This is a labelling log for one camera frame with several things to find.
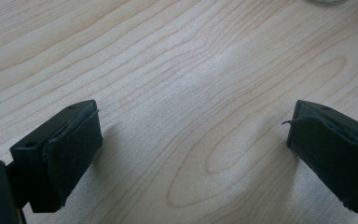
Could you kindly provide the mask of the pale round object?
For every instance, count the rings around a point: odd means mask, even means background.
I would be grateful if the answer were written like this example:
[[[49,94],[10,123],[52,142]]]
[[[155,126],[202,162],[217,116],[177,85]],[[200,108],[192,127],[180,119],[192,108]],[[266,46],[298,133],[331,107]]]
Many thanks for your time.
[[[329,4],[329,5],[332,5],[332,4],[342,4],[348,0],[307,0],[307,1],[310,1],[310,2],[313,2],[313,3],[317,3],[317,4]]]

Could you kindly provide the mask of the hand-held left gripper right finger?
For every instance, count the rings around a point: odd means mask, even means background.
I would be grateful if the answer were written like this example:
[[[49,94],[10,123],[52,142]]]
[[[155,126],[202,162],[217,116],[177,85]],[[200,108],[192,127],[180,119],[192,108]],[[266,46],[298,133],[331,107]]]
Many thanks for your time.
[[[358,121],[313,102],[296,102],[286,145],[345,207],[358,213]]]

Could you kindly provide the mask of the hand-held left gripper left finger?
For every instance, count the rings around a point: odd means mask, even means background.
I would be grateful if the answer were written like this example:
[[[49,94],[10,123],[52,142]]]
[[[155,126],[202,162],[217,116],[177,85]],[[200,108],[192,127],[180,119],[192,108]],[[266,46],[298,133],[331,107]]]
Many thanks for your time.
[[[53,213],[65,206],[102,145],[97,104],[88,100],[67,106],[12,146],[32,210]]]

